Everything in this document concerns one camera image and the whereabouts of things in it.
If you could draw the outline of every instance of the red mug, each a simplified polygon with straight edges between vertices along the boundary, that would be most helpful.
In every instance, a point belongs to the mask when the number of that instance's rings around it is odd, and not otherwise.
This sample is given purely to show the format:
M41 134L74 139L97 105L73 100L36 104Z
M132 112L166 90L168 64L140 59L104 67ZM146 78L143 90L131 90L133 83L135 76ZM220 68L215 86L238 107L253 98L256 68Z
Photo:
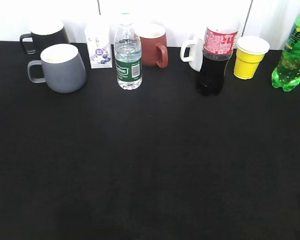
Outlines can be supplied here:
M142 65L165 68L168 66L166 29L158 24L149 23L139 26L136 33L142 45Z

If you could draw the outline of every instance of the mug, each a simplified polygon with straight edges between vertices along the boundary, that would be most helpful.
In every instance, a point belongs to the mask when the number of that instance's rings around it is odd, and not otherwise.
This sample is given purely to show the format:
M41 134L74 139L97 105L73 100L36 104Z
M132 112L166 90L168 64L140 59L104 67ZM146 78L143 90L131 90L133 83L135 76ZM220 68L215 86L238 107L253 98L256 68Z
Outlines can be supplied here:
M189 56L185 57L186 48L190 46ZM192 69L200 72L203 58L204 39L195 36L192 40L186 40L180 50L180 58L184 62L189 62Z
M86 69L76 46L57 44L49 46L40 54L41 60L28 63L28 77L33 83L46 83L53 91L61 94L79 90L86 82ZM43 78L31 76L30 69L41 65Z
M142 65L166 68L168 49L166 29L158 24L144 24L136 29L142 45Z
M47 47L56 44L69 44L65 26L61 21L38 21L30 27L31 33L20 36L20 46L27 55L41 53ZM23 39L32 38L34 49L28 50Z

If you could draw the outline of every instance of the water bottle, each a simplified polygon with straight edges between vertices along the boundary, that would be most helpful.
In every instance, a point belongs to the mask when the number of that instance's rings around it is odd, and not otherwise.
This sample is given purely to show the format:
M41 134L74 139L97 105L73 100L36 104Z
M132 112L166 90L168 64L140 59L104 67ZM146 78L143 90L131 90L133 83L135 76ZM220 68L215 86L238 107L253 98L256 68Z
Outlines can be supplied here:
M121 88L133 90L142 82L141 74L141 41L133 26L129 13L120 15L120 26L114 37L114 56L117 81Z
M300 83L300 14L292 27L278 66L272 73L272 86L290 92Z
M240 23L237 18L225 14L211 18L206 27L202 66L196 84L204 96L221 92L225 70L234 50Z

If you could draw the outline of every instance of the paper cup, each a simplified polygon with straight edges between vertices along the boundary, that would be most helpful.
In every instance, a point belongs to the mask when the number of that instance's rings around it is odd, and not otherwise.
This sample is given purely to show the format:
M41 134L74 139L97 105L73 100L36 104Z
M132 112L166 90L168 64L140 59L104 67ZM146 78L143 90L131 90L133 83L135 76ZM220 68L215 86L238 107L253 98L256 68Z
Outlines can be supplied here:
M234 75L239 79L252 79L270 45L257 36L243 36L238 39L237 46Z

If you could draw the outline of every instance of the white wall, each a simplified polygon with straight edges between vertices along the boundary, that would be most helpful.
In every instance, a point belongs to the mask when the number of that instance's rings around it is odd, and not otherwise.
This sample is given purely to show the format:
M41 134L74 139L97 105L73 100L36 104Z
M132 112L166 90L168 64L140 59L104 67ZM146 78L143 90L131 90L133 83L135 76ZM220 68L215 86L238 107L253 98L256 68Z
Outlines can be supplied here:
M86 22L94 14L97 0L0 0L0 41L19 41L33 19L58 18L71 42L84 43Z
M99 0L101 15L109 16L110 38L117 29L118 13L133 12L138 22L158 23L166 28L168 46L180 47L194 32L205 32L209 14L228 9L240 20L241 36L251 0Z
M229 2L237 6L235 10L225 8L238 16L241 35L251 0L100 0L100 11L104 22L110 23L112 41L116 14L133 11L140 22L166 27L168 45L180 47L196 30L204 31L209 14L218 14ZM253 0L245 35L260 36L270 43L271 49L280 49L299 12L300 0ZM1 0L0 41L18 41L21 34L29 32L31 20L41 15L60 18L70 41L84 43L86 23L98 14L97 0Z
M283 49L300 13L300 0L253 0L244 35L255 35Z

